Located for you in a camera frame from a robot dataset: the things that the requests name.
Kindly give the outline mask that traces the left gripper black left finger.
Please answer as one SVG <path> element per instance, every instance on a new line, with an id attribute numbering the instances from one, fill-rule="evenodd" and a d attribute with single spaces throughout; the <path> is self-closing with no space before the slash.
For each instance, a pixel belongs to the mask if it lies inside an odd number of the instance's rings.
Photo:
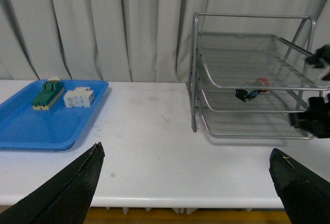
<path id="1" fill-rule="evenodd" d="M 51 179 L 1 213 L 1 223 L 83 223 L 105 153 L 96 143 Z"/>

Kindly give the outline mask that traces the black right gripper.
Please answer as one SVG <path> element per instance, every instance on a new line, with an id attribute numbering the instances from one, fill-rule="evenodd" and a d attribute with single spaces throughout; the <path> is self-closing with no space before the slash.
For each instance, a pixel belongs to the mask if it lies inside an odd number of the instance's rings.
<path id="1" fill-rule="evenodd" d="M 305 61 L 316 69 L 327 68 L 320 80 L 329 81 L 328 44 L 317 49 Z M 289 114 L 290 125 L 307 131 L 317 138 L 329 138 L 329 102 L 325 102 L 323 97 L 311 97 L 308 99 L 308 104 L 307 111 Z"/>

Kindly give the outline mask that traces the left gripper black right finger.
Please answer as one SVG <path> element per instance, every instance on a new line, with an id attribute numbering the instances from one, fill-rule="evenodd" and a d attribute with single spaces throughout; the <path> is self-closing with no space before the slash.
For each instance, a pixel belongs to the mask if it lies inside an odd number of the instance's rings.
<path id="1" fill-rule="evenodd" d="M 269 172 L 291 223 L 329 223 L 329 182 L 274 148 Z"/>

